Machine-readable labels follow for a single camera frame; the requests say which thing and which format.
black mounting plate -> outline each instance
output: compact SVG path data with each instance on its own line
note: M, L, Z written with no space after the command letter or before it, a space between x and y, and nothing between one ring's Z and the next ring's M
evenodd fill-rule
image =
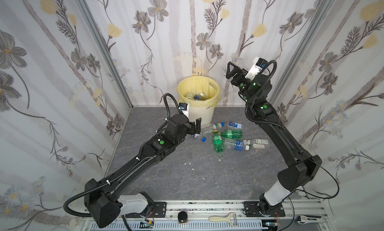
M244 214L247 217L264 217L259 213L259 209L257 207L258 202L243 202L244 204ZM276 217L277 213L279 217L285 217L285 212L283 205L279 204L276 206L276 208L272 209L273 214L271 214L270 217Z
M150 215L149 218L165 218L166 217L166 210L167 210L167 203L166 202L154 202L154 211L153 214ZM137 213L131 213L126 214L126 218L141 218L141 216Z

green plastic bottle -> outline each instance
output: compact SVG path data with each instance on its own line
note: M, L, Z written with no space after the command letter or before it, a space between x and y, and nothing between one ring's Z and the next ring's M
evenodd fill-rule
M223 132L219 132L218 134L221 137L232 138L232 139L243 137L241 130L225 130Z
M214 147L216 152L223 152L224 151L224 144L221 136L218 134L217 130L214 130Z

robotic arm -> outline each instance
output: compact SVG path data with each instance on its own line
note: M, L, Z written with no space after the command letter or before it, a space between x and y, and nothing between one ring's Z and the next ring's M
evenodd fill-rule
M274 64L270 75L263 75L263 71ZM239 68L233 63L228 63L226 78L231 84L239 88L239 96L245 100L245 115L258 124L271 138L273 143L281 152L288 168L278 173L278 181L264 194L260 196L257 206L259 214L270 216L279 210L282 201L290 195L297 187L311 181L321 164L319 156L311 156L295 140L291 133L281 123L276 110L266 101L267 94L272 88L270 79L276 70L276 61L267 63L259 58L254 63L260 73L247 75L247 71ZM178 114L170 117L166 97L170 96L178 110ZM167 109L166 122L157 130L150 140L143 143L139 153L131 161L127 162L119 170L103 178L100 181L91 179L85 185L83 193L75 195L67 200L63 206L69 214L93 217L100 228L106 227L120 215L137 213L147 217L154 209L153 200L145 193L121 197L123 190L151 166L162 161L182 143L187 134L200 133L201 118L190 122L182 110L187 110L186 103L177 104L170 94L164 95L164 103ZM69 208L70 202L84 196L84 205L88 213L79 213Z

wall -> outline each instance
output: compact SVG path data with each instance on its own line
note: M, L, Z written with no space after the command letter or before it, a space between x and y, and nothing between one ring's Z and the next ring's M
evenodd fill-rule
M86 0L134 105L161 105L190 75L222 88L220 105L243 105L225 78L277 59L279 80L321 0Z
M0 226L72 230L62 205L103 177L128 109L74 0L0 13Z
M384 0L336 0L275 105L340 183L325 200L338 231L381 230L384 205ZM324 171L307 185L336 192Z

clear plastic bottle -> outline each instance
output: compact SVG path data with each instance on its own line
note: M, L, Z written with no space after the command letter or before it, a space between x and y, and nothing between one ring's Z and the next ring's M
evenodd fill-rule
M228 128L241 129L243 124L236 122L228 122Z
M213 133L215 129L217 130L217 129L222 128L224 125L225 125L224 122L222 122L222 123L215 123L215 124L210 123L208 126L206 126L206 127L201 129L200 134L202 134L203 136L206 136L206 135L208 135L210 133Z
M242 138L243 134L241 130L225 130L218 133L220 136L225 138Z
M243 142L236 141L236 140L231 139L231 138L226 138L224 140L224 146L229 148L229 149L234 149L234 150L237 150L237 151L243 151L243 149L249 150L249 146L248 145L244 145Z
M195 100L203 100L204 95L204 92L200 92L200 94L196 94L193 98Z
M200 134L195 134L195 135L192 135L194 138L196 138L196 139L200 139L201 140L201 142L205 142L206 140L207 140L207 138L206 137L203 137L202 135L200 135Z
M252 140L243 140L244 145L252 146L253 148L262 149L269 147L269 141L261 138L254 138Z
M224 151L224 144L223 144L223 139L221 136L218 134L217 130L214 130L214 148L216 152L223 152Z

